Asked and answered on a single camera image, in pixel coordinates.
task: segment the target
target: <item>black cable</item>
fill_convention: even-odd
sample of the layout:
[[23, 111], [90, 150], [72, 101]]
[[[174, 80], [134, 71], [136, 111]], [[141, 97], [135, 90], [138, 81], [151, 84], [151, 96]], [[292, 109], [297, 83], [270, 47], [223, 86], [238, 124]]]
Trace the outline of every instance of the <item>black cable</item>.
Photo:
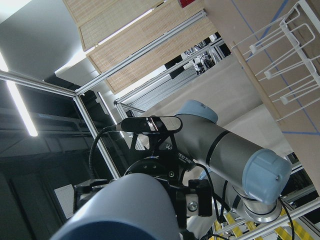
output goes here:
[[186, 168], [184, 168], [184, 169], [182, 170], [181, 175], [180, 175], [180, 179], [179, 179], [179, 184], [183, 184], [182, 182], [183, 182], [183, 180], [184, 180], [184, 175], [185, 175], [186, 171], [187, 171]]
[[221, 219], [220, 219], [220, 216], [219, 216], [219, 212], [218, 212], [218, 205], [217, 205], [217, 199], [216, 199], [214, 184], [212, 183], [212, 179], [210, 177], [209, 171], [204, 165], [202, 165], [200, 163], [196, 163], [196, 165], [198, 167], [203, 168], [203, 170], [205, 171], [205, 173], [206, 173], [206, 175], [208, 177], [208, 180], [209, 180], [209, 183], [210, 183], [210, 186], [211, 186], [211, 193], [212, 193], [212, 198], [213, 198], [213, 203], [214, 203], [214, 210], [215, 210], [216, 220], [218, 221], [218, 223], [221, 224], [222, 222], [221, 222]]
[[[228, 181], [225, 180], [222, 190], [222, 202], [224, 203], [226, 200], [226, 190], [227, 190]], [[224, 204], [221, 204], [220, 216], [219, 218], [222, 220], [224, 218]]]
[[289, 222], [290, 222], [290, 224], [291, 224], [291, 235], [292, 235], [291, 239], [292, 239], [292, 240], [295, 240], [295, 227], [294, 227], [294, 222], [292, 221], [291, 216], [290, 216], [290, 214], [289, 214], [289, 211], [288, 211], [286, 205], [284, 204], [284, 202], [282, 201], [282, 199], [281, 199], [280, 197], [278, 197], [278, 200], [279, 200], [279, 202], [281, 203], [281, 205], [282, 205], [282, 207], [283, 207], [286, 215], [288, 216]]
[[228, 238], [224, 237], [224, 236], [220, 236], [218, 234], [207, 234], [204, 235], [202, 238], [200, 238], [200, 240], [206, 240], [206, 238], [211, 238], [211, 237], [216, 237], [216, 238], [220, 238], [220, 239], [224, 239], [224, 240], [229, 240]]
[[231, 211], [231, 208], [229, 207], [229, 205], [228, 205], [225, 201], [223, 201], [222, 198], [221, 198], [219, 195], [217, 195], [216, 193], [214, 193], [214, 196], [215, 196], [215, 199], [216, 199], [220, 204], [223, 205], [224, 209], [225, 209], [227, 212], [230, 212], [230, 211]]
[[95, 177], [96, 177], [92, 163], [93, 163], [94, 152], [97, 147], [98, 141], [103, 134], [109, 133], [109, 132], [115, 132], [115, 131], [116, 131], [116, 125], [106, 126], [96, 135], [96, 137], [91, 145], [90, 154], [89, 154], [89, 173], [90, 173], [91, 179], [95, 179]]

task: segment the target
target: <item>light blue joint cap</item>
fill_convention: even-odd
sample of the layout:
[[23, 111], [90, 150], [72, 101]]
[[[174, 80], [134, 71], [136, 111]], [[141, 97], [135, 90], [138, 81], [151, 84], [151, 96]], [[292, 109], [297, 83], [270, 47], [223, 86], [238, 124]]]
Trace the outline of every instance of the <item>light blue joint cap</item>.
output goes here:
[[181, 115], [181, 114], [199, 116], [199, 117], [210, 120], [214, 124], [217, 124], [217, 121], [218, 121], [218, 115], [216, 114], [215, 111], [213, 111], [210, 107], [196, 100], [186, 101], [175, 116]]
[[286, 186], [292, 164], [269, 149], [256, 151], [242, 174], [245, 193], [264, 204], [274, 203]]

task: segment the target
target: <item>bamboo blind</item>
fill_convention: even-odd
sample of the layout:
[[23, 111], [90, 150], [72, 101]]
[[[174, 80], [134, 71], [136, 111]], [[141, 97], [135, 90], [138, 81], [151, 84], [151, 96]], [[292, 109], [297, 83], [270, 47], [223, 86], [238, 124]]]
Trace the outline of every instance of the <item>bamboo blind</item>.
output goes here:
[[205, 17], [119, 70], [107, 78], [106, 83], [116, 94], [216, 31]]
[[161, 0], [63, 0], [77, 24], [84, 51], [124, 27]]
[[169, 0], [143, 19], [96, 47], [87, 57], [97, 71], [103, 73], [203, 8], [203, 0], [197, 0], [185, 8], [181, 8], [177, 0]]

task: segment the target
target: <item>aluminum frame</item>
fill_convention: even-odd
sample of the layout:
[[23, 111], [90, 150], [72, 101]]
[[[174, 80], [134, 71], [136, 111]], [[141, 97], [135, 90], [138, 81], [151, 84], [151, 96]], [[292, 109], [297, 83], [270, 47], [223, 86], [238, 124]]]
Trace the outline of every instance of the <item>aluminum frame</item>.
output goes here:
[[120, 103], [121, 106], [125, 109], [128, 109], [128, 110], [131, 110], [131, 111], [135, 111], [135, 112], [138, 112], [138, 113], [141, 113], [141, 114], [144, 114], [145, 111], [141, 110], [141, 109], [138, 109], [136, 107], [133, 107], [133, 106], [129, 106], [127, 104], [124, 104], [124, 103]]
[[[90, 133], [92, 135], [93, 138], [95, 138], [98, 134], [98, 131], [95, 127], [94, 122], [92, 121], [84, 103], [82, 102], [81, 98], [79, 95], [77, 95], [77, 93], [73, 90], [64, 88], [64, 87], [60, 87], [60, 86], [56, 86], [41, 80], [34, 80], [25, 76], [18, 76], [18, 75], [14, 75], [8, 72], [4, 72], [0, 70], [0, 80], [2, 81], [12, 81], [15, 82], [16, 84], [19, 85], [23, 85], [26, 87], [30, 87], [33, 89], [39, 89], [45, 92], [49, 92], [49, 93], [54, 93], [54, 94], [58, 94], [58, 95], [63, 95], [69, 98], [73, 98], [73, 100], [75, 101], [85, 123], [87, 124]], [[102, 140], [99, 140], [98, 142], [98, 148], [104, 158], [104, 161], [106, 163], [106, 165], [108, 166], [112, 176], [117, 179], [120, 177], [120, 174], [118, 172], [118, 169], [116, 168], [110, 154], [108, 153], [108, 150], [105, 146], [105, 144], [102, 142]]]
[[283, 199], [287, 202], [287, 203], [291, 203], [295, 200], [298, 200], [302, 197], [304, 197], [305, 195], [308, 195], [312, 192], [316, 191], [316, 188], [315, 186], [312, 184], [312, 185], [309, 185], [309, 186], [306, 186], [305, 188], [301, 189], [301, 190], [298, 190], [296, 192], [293, 192], [293, 193], [290, 193], [288, 194], [286, 197], [284, 197]]
[[225, 41], [222, 38], [217, 39], [216, 41], [208, 44], [207, 46], [201, 48], [200, 50], [194, 52], [193, 54], [191, 54], [190, 56], [186, 57], [185, 59], [183, 59], [182, 61], [178, 62], [177, 64], [175, 64], [174, 66], [168, 68], [167, 70], [161, 72], [160, 74], [158, 74], [157, 76], [155, 76], [154, 78], [150, 79], [147, 83], [137, 87], [135, 90], [131, 91], [130, 93], [118, 98], [115, 100], [115, 102], [117, 104], [119, 103], [123, 103], [126, 102], [128, 100], [130, 100], [132, 97], [134, 97], [136, 94], [138, 94], [140, 91], [145, 90], [146, 88], [149, 88], [150, 86], [152, 86], [154, 83], [156, 83], [157, 81], [159, 81], [160, 79], [162, 79], [164, 76], [170, 74], [171, 72], [173, 72], [174, 70], [186, 65], [187, 63], [189, 63], [192, 59], [196, 58], [198, 55], [203, 54], [207, 51], [214, 51], [215, 47], [224, 44]]

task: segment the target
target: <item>bolt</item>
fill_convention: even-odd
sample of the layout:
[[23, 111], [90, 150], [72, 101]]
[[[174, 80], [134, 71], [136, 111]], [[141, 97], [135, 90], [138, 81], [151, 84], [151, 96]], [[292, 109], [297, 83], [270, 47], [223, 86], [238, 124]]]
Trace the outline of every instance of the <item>bolt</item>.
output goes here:
[[198, 203], [196, 201], [191, 201], [188, 203], [188, 209], [190, 212], [194, 212], [198, 209]]

